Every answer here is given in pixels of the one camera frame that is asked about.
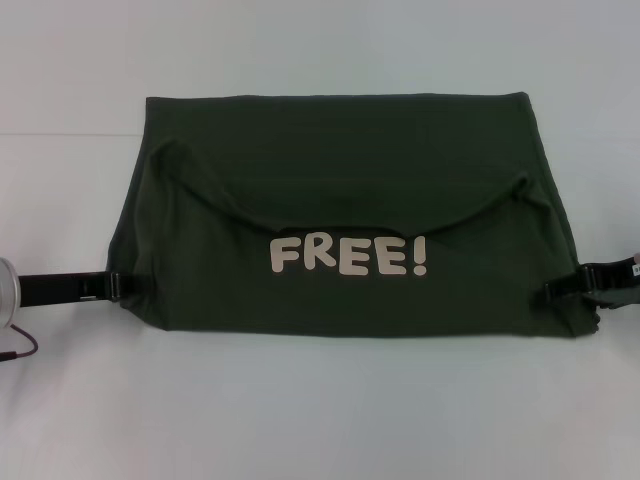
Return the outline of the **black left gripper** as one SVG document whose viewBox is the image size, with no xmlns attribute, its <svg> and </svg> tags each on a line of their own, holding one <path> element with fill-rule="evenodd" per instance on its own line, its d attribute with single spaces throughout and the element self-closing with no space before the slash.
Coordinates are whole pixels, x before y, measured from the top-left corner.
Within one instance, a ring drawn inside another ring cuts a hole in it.
<svg viewBox="0 0 640 480">
<path fill-rule="evenodd" d="M 19 277 L 22 303 L 78 303 L 117 301 L 144 293 L 145 275 L 89 272 Z"/>
</svg>

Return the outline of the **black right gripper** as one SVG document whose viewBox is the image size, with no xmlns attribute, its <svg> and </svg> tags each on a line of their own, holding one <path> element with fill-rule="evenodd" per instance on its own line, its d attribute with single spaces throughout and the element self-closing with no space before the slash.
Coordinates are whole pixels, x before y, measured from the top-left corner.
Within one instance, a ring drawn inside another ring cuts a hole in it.
<svg viewBox="0 0 640 480">
<path fill-rule="evenodd" d="M 618 309 L 639 304 L 639 257 L 584 265 L 586 279 L 568 275 L 544 284 L 548 303 L 586 299 L 599 308 Z"/>
</svg>

